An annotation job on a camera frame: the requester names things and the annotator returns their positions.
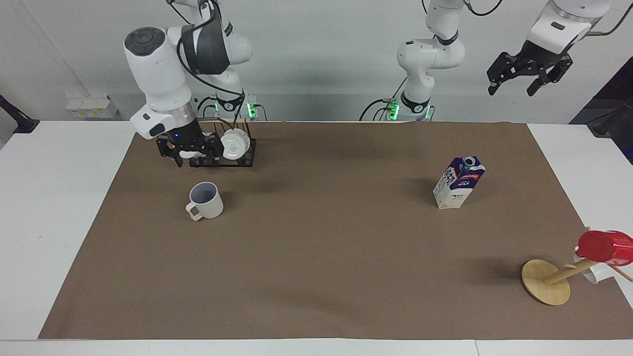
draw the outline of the mug rim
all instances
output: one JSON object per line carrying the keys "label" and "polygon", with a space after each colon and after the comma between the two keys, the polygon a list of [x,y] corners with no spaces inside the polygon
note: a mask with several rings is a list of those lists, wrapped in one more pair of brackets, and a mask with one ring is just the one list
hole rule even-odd
{"label": "mug rim", "polygon": [[[203,184],[211,184],[214,188],[215,188],[215,194],[213,195],[213,198],[210,201],[207,201],[205,203],[198,203],[196,201],[193,200],[193,198],[191,197],[191,194],[194,192],[194,190],[196,188],[198,188],[199,186],[203,185]],[[195,186],[193,186],[193,188],[191,188],[191,190],[189,191],[189,201],[197,204],[197,205],[205,205],[205,204],[209,204],[212,201],[214,201],[218,195],[220,195],[220,190],[218,189],[218,186],[214,183],[214,182],[200,182],[198,184],[196,184]]]}

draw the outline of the green led light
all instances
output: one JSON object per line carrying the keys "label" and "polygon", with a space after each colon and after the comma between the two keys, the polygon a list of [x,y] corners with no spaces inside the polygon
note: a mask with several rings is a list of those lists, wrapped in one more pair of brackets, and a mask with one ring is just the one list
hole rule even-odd
{"label": "green led light", "polygon": [[393,107],[391,108],[391,111],[389,112],[388,118],[389,120],[396,120],[398,119],[398,112],[400,111],[400,105],[396,102],[391,102],[391,104],[393,105]]}
{"label": "green led light", "polygon": [[250,103],[246,103],[246,106],[248,107],[248,116],[251,118],[257,117],[257,110]]}

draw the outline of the white cup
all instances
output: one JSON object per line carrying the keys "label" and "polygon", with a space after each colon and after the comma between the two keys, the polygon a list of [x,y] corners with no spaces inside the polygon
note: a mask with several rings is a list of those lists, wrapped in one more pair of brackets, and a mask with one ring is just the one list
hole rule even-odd
{"label": "white cup", "polygon": [[[191,202],[187,204],[185,209],[194,221],[198,221],[203,217],[213,219],[218,217],[224,210],[224,203],[222,203],[218,186],[211,182],[198,183],[191,188],[189,200]],[[192,212],[194,209],[197,209],[197,214]]]}
{"label": "white cup", "polygon": [[248,137],[248,134],[240,129],[227,130],[220,141],[222,141],[222,145],[224,145],[224,153],[222,156],[233,161],[242,158],[251,147],[251,139]]}
{"label": "white cup", "polygon": [[[574,262],[578,262],[581,260],[583,260],[583,258],[580,258],[576,255],[573,256]],[[585,278],[587,278],[589,282],[597,284],[600,281],[604,281],[607,278],[613,277],[614,271],[607,264],[597,264],[595,266],[592,266],[590,269],[583,270],[582,275],[585,276]]]}

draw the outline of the white wall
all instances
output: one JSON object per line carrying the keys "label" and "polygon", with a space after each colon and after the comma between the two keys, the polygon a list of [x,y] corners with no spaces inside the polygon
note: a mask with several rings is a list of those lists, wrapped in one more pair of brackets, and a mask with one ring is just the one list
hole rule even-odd
{"label": "white wall", "polygon": [[[142,96],[123,39],[138,27],[180,24],[164,0],[22,1],[90,92],[110,94],[124,116],[142,104]],[[496,1],[472,2],[484,11]],[[613,35],[577,44],[563,80],[535,97],[525,93],[529,78],[504,83],[488,96],[489,65],[502,51],[518,52],[545,3],[505,0],[484,18],[464,11],[460,37],[467,57],[462,66],[435,73],[436,120],[564,124],[633,56],[629,18]],[[629,3],[614,0],[597,29],[610,29]],[[431,37],[419,0],[224,0],[223,12],[253,42],[253,60],[238,71],[271,119],[356,119],[372,98],[390,96],[404,77],[396,62],[399,44]],[[0,11],[0,30],[0,93],[34,117],[68,118],[63,108],[73,84],[10,7]],[[190,83],[194,92],[205,93],[195,80]]]}

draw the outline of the milk carton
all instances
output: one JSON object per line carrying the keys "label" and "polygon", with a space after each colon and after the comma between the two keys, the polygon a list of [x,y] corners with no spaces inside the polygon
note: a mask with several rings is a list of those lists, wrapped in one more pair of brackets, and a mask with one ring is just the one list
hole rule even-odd
{"label": "milk carton", "polygon": [[485,172],[486,168],[476,156],[455,157],[433,189],[437,206],[440,209],[461,207]]}

